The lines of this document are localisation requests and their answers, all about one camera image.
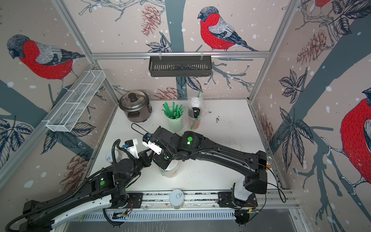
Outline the clear plastic carrier bag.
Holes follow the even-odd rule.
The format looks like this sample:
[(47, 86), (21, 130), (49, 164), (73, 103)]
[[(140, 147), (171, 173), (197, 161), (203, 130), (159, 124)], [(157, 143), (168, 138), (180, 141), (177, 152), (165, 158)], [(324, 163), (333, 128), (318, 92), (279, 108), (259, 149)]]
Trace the clear plastic carrier bag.
[(201, 91), (189, 98), (187, 115), (189, 129), (191, 131), (196, 130), (206, 115), (206, 106)]

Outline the red cup black lid front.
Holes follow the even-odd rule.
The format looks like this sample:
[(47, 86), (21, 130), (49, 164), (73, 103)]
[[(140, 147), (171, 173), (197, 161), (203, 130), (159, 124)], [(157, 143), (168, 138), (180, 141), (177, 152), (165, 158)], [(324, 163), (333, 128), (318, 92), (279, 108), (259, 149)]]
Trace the red cup black lid front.
[[(202, 117), (202, 111), (201, 111), (200, 108), (196, 108), (196, 107), (193, 107), (193, 108), (189, 107), (188, 108), (188, 125), (189, 125), (190, 129), (191, 129), (191, 125), (194, 123), (195, 119), (198, 116)], [(200, 123), (201, 123), (201, 118), (199, 119), (198, 123), (196, 124), (196, 128), (193, 129), (193, 130), (196, 130), (200, 126)]]

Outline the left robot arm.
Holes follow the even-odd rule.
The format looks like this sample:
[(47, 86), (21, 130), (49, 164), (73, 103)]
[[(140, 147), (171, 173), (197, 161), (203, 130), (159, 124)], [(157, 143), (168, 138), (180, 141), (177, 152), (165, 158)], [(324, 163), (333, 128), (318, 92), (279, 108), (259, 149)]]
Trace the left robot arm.
[(141, 206), (142, 194), (128, 194), (126, 189), (141, 176), (144, 168), (150, 167), (153, 151), (146, 149), (139, 153), (138, 159), (123, 159), (103, 168), (76, 189), (57, 198), (24, 204), (23, 214), (5, 226), (11, 232), (13, 224), (21, 223), (20, 232), (50, 232), (70, 219), (95, 210), (124, 209), (130, 214)]

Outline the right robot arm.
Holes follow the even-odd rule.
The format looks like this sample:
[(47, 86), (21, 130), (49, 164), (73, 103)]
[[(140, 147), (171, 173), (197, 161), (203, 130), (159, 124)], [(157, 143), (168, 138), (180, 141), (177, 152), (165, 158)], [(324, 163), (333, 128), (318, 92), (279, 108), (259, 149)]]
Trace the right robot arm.
[(143, 136), (143, 144), (154, 152), (154, 162), (161, 169), (172, 160), (203, 160), (230, 168), (244, 176), (243, 189), (250, 194), (266, 194), (268, 185), (267, 154), (247, 153), (228, 148), (202, 134), (186, 131), (182, 136), (158, 127)]

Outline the green straw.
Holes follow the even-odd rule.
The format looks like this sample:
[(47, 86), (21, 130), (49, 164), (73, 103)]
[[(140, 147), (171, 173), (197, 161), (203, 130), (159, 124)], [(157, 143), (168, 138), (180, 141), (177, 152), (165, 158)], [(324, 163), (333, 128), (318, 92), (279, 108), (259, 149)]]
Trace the green straw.
[(194, 123), (191, 125), (191, 129), (192, 129), (192, 130), (196, 128), (196, 124), (198, 123), (198, 121), (199, 121), (200, 118), (201, 118), (201, 117), (198, 116), (198, 117), (195, 119)]

